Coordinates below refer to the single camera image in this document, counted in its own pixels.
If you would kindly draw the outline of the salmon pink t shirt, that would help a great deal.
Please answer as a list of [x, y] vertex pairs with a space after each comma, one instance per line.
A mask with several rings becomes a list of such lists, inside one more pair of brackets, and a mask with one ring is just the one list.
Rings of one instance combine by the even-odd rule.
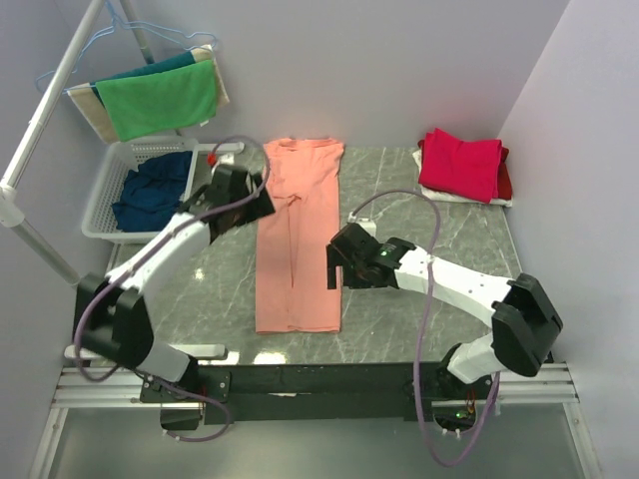
[[343, 143], [265, 144], [275, 212], [258, 222], [256, 332], [338, 332], [341, 292], [327, 287], [326, 246], [339, 230]]

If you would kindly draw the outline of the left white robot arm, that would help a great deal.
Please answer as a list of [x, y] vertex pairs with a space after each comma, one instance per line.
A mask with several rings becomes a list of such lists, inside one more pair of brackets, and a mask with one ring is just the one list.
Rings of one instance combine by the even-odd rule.
[[175, 270], [226, 232], [274, 213], [268, 171], [220, 164], [168, 224], [128, 261], [78, 283], [73, 347], [145, 372], [176, 400], [203, 389], [197, 358], [155, 337], [148, 305]]

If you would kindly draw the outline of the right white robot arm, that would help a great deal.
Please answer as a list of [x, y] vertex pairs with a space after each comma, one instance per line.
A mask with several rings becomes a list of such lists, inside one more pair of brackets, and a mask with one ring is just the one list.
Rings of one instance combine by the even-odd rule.
[[563, 328], [540, 282], [481, 273], [438, 258], [409, 241], [378, 241], [362, 226], [342, 228], [326, 247], [327, 286], [392, 287], [419, 292], [479, 319], [489, 333], [452, 346], [420, 385], [441, 399], [459, 398], [497, 372], [537, 375]]

